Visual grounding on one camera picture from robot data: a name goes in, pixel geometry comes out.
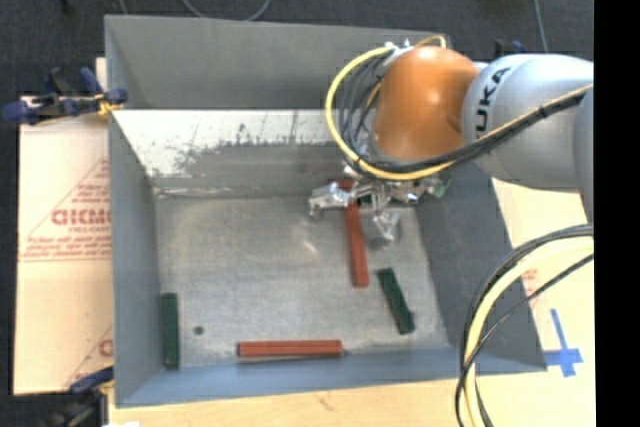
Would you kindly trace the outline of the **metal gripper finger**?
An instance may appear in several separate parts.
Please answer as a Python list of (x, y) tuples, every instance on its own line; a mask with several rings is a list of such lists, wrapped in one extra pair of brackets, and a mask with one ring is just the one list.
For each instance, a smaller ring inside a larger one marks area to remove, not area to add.
[(396, 241), (400, 222), (400, 213), (398, 211), (375, 211), (372, 220), (385, 242), (393, 243)]
[(308, 198), (309, 215), (319, 218), (324, 211), (344, 209), (353, 202), (350, 185), (331, 181), (312, 190)]

